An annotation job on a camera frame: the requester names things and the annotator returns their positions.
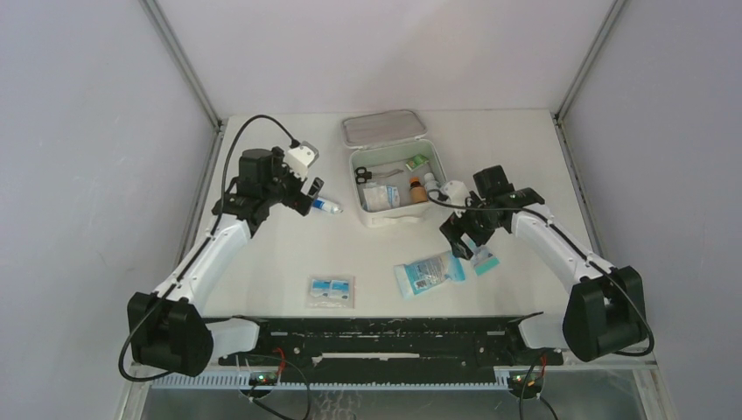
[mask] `black cable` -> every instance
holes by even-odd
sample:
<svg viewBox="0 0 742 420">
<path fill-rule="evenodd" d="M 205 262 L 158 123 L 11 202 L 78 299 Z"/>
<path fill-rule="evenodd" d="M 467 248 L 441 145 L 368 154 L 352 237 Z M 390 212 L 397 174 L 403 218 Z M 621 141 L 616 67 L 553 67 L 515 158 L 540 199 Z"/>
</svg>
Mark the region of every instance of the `black cable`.
<svg viewBox="0 0 742 420">
<path fill-rule="evenodd" d="M 528 372 L 526 373 L 525 378 L 523 378 L 523 382 L 521 383 L 521 396 L 518 398 L 518 413 L 521 415 L 521 420 L 523 420 L 523 397 L 526 395 L 526 388 L 529 385 L 529 376 L 533 373 L 533 370 L 536 368 L 536 365 L 539 361 L 541 361 L 541 358 L 546 355 L 550 350 L 546 349 L 538 354 L 536 358 L 534 359 L 534 362 L 531 363 L 531 367 L 528 368 Z"/>
<path fill-rule="evenodd" d="M 549 409 L 549 411 L 551 411 L 551 415 L 554 416 L 554 420 L 559 420 L 559 416 L 557 416 L 557 412 L 554 411 L 554 407 L 551 407 L 551 404 L 549 404 L 549 402 L 546 401 L 546 398 L 539 396 L 538 399 L 541 400 L 543 405 L 545 405 L 546 408 Z"/>
<path fill-rule="evenodd" d="M 241 127 L 237 130 L 237 134 L 234 135 L 234 138 L 232 139 L 232 144 L 229 145 L 229 151 L 227 152 L 227 158 L 224 160 L 224 171 L 221 173 L 221 206 L 219 206 L 219 212 L 216 214 L 216 222 L 213 224 L 213 227 L 211 228 L 211 235 L 213 235 L 216 232 L 216 227 L 219 226 L 219 222 L 221 221 L 221 216 L 224 214 L 224 199 L 225 194 L 227 193 L 227 190 L 225 189 L 225 186 L 227 185 L 227 168 L 229 167 L 229 159 L 232 158 L 232 152 L 235 151 L 235 146 L 237 145 L 237 140 L 240 139 L 240 136 L 242 135 L 242 132 L 255 120 L 265 119 L 272 121 L 275 125 L 278 126 L 281 130 L 283 130 L 284 133 L 286 133 L 286 136 L 289 137 L 291 140 L 291 147 L 298 146 L 298 141 L 294 136 L 284 127 L 283 124 L 281 124 L 276 118 L 273 118 L 270 115 L 254 115 L 250 117 Z"/>
<path fill-rule="evenodd" d="M 175 278 L 176 283 L 180 283 L 181 280 L 183 280 L 183 276 L 188 272 L 188 270 L 193 266 L 193 264 L 196 262 L 196 260 L 201 255 L 201 252 L 207 247 L 208 243 L 210 241 L 214 240 L 214 234 L 216 233 L 216 228 L 219 226 L 219 222 L 221 221 L 221 216 L 224 214 L 224 199 L 225 194 L 227 191 L 225 190 L 225 185 L 227 183 L 227 169 L 229 167 L 229 159 L 232 157 L 232 152 L 235 150 L 235 146 L 237 145 L 237 140 L 240 139 L 240 135 L 242 132 L 255 120 L 258 119 L 266 119 L 270 120 L 273 123 L 275 123 L 281 130 L 283 130 L 284 133 L 286 133 L 286 136 L 289 137 L 291 140 L 291 147 L 298 146 L 298 141 L 294 136 L 291 135 L 291 133 L 275 118 L 269 115 L 255 115 L 252 116 L 250 119 L 248 119 L 239 130 L 237 130 L 237 134 L 234 136 L 234 139 L 232 140 L 232 144 L 229 146 L 229 152 L 227 153 L 227 159 L 224 161 L 224 170 L 221 174 L 221 206 L 219 206 L 219 212 L 217 213 L 216 220 L 213 223 L 213 226 L 211 228 L 211 236 L 204 239 L 204 241 L 201 243 L 199 248 L 196 250 L 195 254 L 191 257 L 191 259 L 188 261 L 188 263 L 185 265 L 185 267 L 180 271 L 180 274 Z M 126 369 L 123 365 L 123 360 L 126 357 L 126 350 L 129 348 L 129 345 L 131 344 L 131 339 L 134 337 L 134 334 L 139 331 L 139 328 L 142 327 L 144 324 L 144 321 L 147 320 L 151 316 L 151 314 L 165 301 L 165 299 L 170 296 L 172 291 L 176 287 L 176 283 L 174 283 L 170 288 L 163 293 L 163 296 L 160 297 L 160 300 L 158 300 L 147 312 L 144 313 L 142 318 L 139 320 L 139 322 L 134 326 L 134 328 L 131 329 L 131 332 L 129 333 L 129 337 L 126 338 L 126 340 L 123 342 L 123 346 L 121 348 L 121 352 L 119 353 L 118 357 L 118 371 L 123 376 L 124 379 L 127 381 L 132 382 L 147 382 L 147 381 L 154 381 L 156 379 L 165 377 L 172 372 L 163 372 L 162 374 L 155 374 L 153 376 L 148 376 L 144 378 L 137 378 L 135 376 L 131 376 L 128 372 L 126 372 Z"/>
<path fill-rule="evenodd" d="M 302 417 L 301 420 L 307 420 L 309 418 L 310 412 L 312 411 L 312 390 L 309 388 L 309 381 L 307 381 L 306 376 L 304 375 L 304 372 L 302 372 L 302 370 L 300 368 L 298 368 L 297 365 L 291 363 L 290 361 L 286 360 L 285 358 L 273 357 L 273 356 L 263 356 L 263 355 L 260 355 L 260 354 L 248 354 L 248 357 L 249 356 L 262 357 L 264 359 L 272 359 L 274 361 L 282 361 L 282 362 L 287 363 L 290 366 L 294 367 L 299 372 L 299 374 L 302 377 L 302 381 L 304 381 L 304 385 L 306 386 L 306 412 L 304 413 L 304 417 Z M 255 390 L 255 388 L 257 386 L 258 386 L 258 383 L 256 382 L 255 385 L 253 385 L 252 388 L 250 389 L 250 391 L 248 392 L 248 398 L 250 398 L 250 401 L 252 403 L 254 403 L 256 406 L 260 407 L 261 409 L 268 411 L 273 416 L 276 416 L 276 417 L 281 418 L 283 420 L 294 420 L 293 418 L 291 418 L 289 416 L 285 416 L 285 415 L 279 413 L 278 411 L 275 411 L 271 407 L 263 404 L 259 400 L 256 400 L 255 398 L 253 398 L 252 396 L 250 396 L 250 394 L 252 394 L 252 392 Z"/>
<path fill-rule="evenodd" d="M 453 204 L 445 203 L 443 201 L 440 201 L 438 199 L 434 199 L 431 196 L 431 193 L 438 193 L 443 195 L 443 193 L 438 189 L 433 189 L 428 191 L 428 200 L 431 202 L 438 204 L 441 207 L 448 207 L 453 208 L 456 210 L 466 210 L 466 211 L 475 211 L 475 212 L 525 212 L 528 214 L 533 214 L 537 218 L 539 218 L 541 221 L 545 222 L 546 225 L 556 232 L 557 235 L 559 235 L 565 242 L 567 242 L 567 245 L 570 246 L 579 256 L 582 258 L 586 263 L 589 263 L 595 270 L 597 270 L 600 274 L 605 276 L 611 284 L 618 289 L 618 291 L 624 296 L 626 301 L 629 303 L 629 305 L 632 307 L 633 311 L 636 313 L 636 315 L 639 317 L 639 320 L 644 325 L 644 327 L 647 329 L 647 338 L 649 339 L 649 345 L 647 348 L 641 352 L 638 353 L 630 353 L 630 352 L 624 352 L 624 351 L 618 351 L 614 352 L 615 354 L 619 356 L 627 356 L 627 357 L 641 357 L 646 356 L 648 354 L 651 354 L 655 350 L 655 334 L 652 332 L 652 328 L 649 326 L 649 323 L 647 322 L 647 319 L 644 318 L 644 315 L 641 314 L 639 311 L 639 308 L 636 306 L 634 301 L 628 296 L 628 294 L 623 290 L 623 288 L 619 285 L 619 283 L 614 279 L 608 272 L 606 272 L 604 269 L 602 269 L 600 266 L 598 266 L 595 262 L 588 260 L 587 255 L 582 252 L 582 250 L 575 244 L 575 242 L 570 239 L 570 237 L 562 231 L 557 225 L 554 223 L 551 223 L 549 221 L 549 218 L 544 216 L 541 213 L 538 213 L 535 210 L 531 210 L 529 208 L 522 208 L 522 207 L 469 207 L 469 206 L 456 206 Z"/>
</svg>

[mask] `white table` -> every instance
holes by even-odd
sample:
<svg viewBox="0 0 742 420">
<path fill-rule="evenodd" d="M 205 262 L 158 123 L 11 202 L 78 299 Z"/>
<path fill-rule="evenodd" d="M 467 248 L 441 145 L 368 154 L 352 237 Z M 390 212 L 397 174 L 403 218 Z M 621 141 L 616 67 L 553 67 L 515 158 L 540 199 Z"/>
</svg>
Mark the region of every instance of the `white table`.
<svg viewBox="0 0 742 420">
<path fill-rule="evenodd" d="M 474 189 L 472 175 L 503 165 L 515 188 L 539 192 L 556 217 L 583 243 L 588 236 L 551 117 L 546 110 L 431 111 L 419 113 L 441 157 L 449 179 Z M 447 283 L 404 300 L 392 267 L 449 249 L 438 231 L 451 212 L 436 208 L 416 225 L 369 229 L 361 225 L 350 179 L 351 151 L 342 143 L 340 122 L 354 114 L 274 115 L 299 140 L 319 149 L 310 180 L 325 181 L 320 196 L 340 203 L 338 215 L 313 209 L 301 217 L 274 206 L 255 238 L 242 249 L 214 288 L 205 316 L 235 314 L 272 317 L 451 317 L 562 312 L 567 292 L 525 243 L 505 230 L 488 246 L 500 265 L 476 277 L 464 262 L 467 279 Z M 219 197 L 224 158 L 247 116 L 229 119 L 219 159 L 206 198 L 199 229 L 211 223 Z M 243 150 L 289 140 L 271 122 L 257 121 L 242 134 L 229 166 L 227 182 L 237 173 Z M 305 299 L 310 275 L 355 276 L 355 308 L 310 309 Z"/>
</svg>

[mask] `small green package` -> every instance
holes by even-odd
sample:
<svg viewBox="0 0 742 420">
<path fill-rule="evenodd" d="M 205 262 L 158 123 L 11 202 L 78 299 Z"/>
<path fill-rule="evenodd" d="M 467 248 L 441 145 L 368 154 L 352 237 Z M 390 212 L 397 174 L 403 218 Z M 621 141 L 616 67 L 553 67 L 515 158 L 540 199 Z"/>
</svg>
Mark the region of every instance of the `small green package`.
<svg viewBox="0 0 742 420">
<path fill-rule="evenodd" d="M 412 159 L 408 160 L 404 165 L 407 166 L 407 169 L 409 169 L 410 172 L 414 172 L 415 169 L 427 164 L 428 161 L 429 159 L 427 157 L 418 154 L 413 156 Z"/>
</svg>

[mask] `blue and white packet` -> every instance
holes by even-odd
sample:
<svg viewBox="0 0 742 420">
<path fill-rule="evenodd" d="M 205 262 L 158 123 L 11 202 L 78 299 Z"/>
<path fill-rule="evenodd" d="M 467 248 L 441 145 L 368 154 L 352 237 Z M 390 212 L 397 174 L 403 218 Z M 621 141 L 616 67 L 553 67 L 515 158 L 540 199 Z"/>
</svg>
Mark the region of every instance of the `blue and white packet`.
<svg viewBox="0 0 742 420">
<path fill-rule="evenodd" d="M 353 276 L 309 277 L 309 308 L 345 308 L 355 305 L 355 278 Z"/>
<path fill-rule="evenodd" d="M 477 247 L 474 241 L 469 238 L 466 239 L 466 245 L 474 253 L 474 256 L 472 257 L 472 266 L 474 267 L 474 272 L 477 273 L 477 276 L 485 274 L 489 270 L 497 267 L 497 264 L 500 263 L 500 260 L 494 256 L 487 245 Z"/>
<path fill-rule="evenodd" d="M 466 280 L 461 261 L 451 251 L 424 260 L 394 267 L 396 282 L 405 299 L 428 291 L 446 281 Z"/>
</svg>

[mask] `gray lid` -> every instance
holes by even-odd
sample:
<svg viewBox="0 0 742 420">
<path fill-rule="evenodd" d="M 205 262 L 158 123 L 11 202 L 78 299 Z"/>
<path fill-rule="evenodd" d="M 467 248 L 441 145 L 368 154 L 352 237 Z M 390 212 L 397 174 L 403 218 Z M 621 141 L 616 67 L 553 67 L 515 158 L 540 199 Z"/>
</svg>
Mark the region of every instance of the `gray lid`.
<svg viewBox="0 0 742 420">
<path fill-rule="evenodd" d="M 353 149 L 403 143 L 422 137 L 428 129 L 409 109 L 356 116 L 343 120 L 346 146 Z"/>
</svg>

